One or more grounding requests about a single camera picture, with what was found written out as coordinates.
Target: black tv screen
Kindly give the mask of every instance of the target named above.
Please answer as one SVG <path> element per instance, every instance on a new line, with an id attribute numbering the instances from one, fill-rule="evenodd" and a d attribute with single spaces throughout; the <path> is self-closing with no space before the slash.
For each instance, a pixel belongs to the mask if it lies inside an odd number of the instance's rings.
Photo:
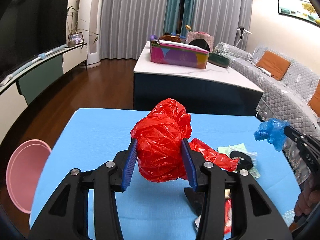
<path id="1" fill-rule="evenodd" d="M 0 82 L 40 53 L 66 44 L 68 0 L 12 0 L 0 19 Z"/>

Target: sofa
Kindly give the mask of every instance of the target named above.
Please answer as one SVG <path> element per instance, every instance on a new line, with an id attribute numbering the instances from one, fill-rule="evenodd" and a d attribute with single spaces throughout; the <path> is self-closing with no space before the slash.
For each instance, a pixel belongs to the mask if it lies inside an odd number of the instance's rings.
<path id="1" fill-rule="evenodd" d="M 280 81 L 255 66 L 267 50 L 290 61 L 290 66 Z M 229 58 L 231 68 L 264 90 L 256 108 L 263 120 L 271 117 L 288 120 L 301 133 L 320 139 L 318 116 L 308 105 L 319 83 L 320 77 L 317 74 L 295 59 L 265 46 L 258 46 L 250 54 L 226 43 L 219 43 L 214 52 Z M 302 184 L 308 178 L 310 170 L 300 158 L 296 144 L 289 138 L 284 145 L 284 153 L 298 183 Z"/>

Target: hand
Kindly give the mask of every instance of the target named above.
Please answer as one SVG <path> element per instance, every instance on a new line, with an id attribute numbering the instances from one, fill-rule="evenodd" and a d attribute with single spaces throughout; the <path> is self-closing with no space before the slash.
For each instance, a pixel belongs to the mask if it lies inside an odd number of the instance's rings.
<path id="1" fill-rule="evenodd" d="M 295 214 L 300 217 L 303 213 L 309 215 L 315 204 L 320 201 L 320 190 L 312 191 L 314 187 L 314 180 L 310 174 L 308 180 L 305 182 L 303 191 L 298 197 L 296 206 L 294 207 Z"/>

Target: picture frame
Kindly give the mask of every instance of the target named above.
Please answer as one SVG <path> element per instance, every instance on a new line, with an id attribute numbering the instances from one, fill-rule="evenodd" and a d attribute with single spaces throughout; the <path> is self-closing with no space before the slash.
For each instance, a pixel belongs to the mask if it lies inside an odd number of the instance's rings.
<path id="1" fill-rule="evenodd" d="M 82 33 L 68 34 L 69 41 L 75 41 L 76 45 L 84 44 L 84 38 Z"/>
<path id="2" fill-rule="evenodd" d="M 309 1 L 278 0 L 278 12 L 320 27 L 320 18 Z"/>

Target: blue table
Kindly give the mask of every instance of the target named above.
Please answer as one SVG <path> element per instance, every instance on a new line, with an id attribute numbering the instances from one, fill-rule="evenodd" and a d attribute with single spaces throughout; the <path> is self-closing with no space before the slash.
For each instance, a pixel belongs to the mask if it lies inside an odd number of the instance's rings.
<path id="1" fill-rule="evenodd" d="M 96 169 L 112 160 L 118 151 L 128 148 L 130 130 L 148 114 L 145 111 L 115 109 L 79 109 L 63 130 L 50 154 L 36 189 L 30 216 L 32 225 L 49 199 L 72 168 Z M 259 126 L 255 117 L 192 114 L 192 138 L 212 148 L 245 143 L 248 151 L 258 152 L 259 184 L 281 215 L 294 208 L 300 193 L 294 174 L 281 152 L 266 141 L 255 141 Z M 183 188 L 186 180 L 164 183 L 145 180 L 137 164 L 131 185 L 116 193 L 120 224 L 125 240 L 194 240 L 196 215 L 191 211 Z M 95 239 L 93 192 L 89 193 L 89 237 Z"/>

